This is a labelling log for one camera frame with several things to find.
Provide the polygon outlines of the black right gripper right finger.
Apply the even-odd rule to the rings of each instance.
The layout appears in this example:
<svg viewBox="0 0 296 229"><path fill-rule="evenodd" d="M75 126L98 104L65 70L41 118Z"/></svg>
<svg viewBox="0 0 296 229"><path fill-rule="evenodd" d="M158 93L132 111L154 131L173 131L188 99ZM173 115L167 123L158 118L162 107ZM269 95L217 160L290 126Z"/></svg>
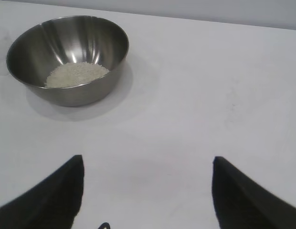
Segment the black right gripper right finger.
<svg viewBox="0 0 296 229"><path fill-rule="evenodd" d="M296 229L296 208L250 179L228 160L213 161L211 193L222 229Z"/></svg>

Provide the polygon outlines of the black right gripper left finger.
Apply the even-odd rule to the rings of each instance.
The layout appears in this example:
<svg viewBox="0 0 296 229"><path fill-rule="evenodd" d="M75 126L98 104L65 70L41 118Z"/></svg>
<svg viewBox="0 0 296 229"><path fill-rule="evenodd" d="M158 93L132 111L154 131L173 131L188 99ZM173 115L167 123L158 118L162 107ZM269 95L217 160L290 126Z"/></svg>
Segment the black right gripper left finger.
<svg viewBox="0 0 296 229"><path fill-rule="evenodd" d="M0 229L70 229L84 192L84 163L75 155L39 184L0 207Z"/></svg>

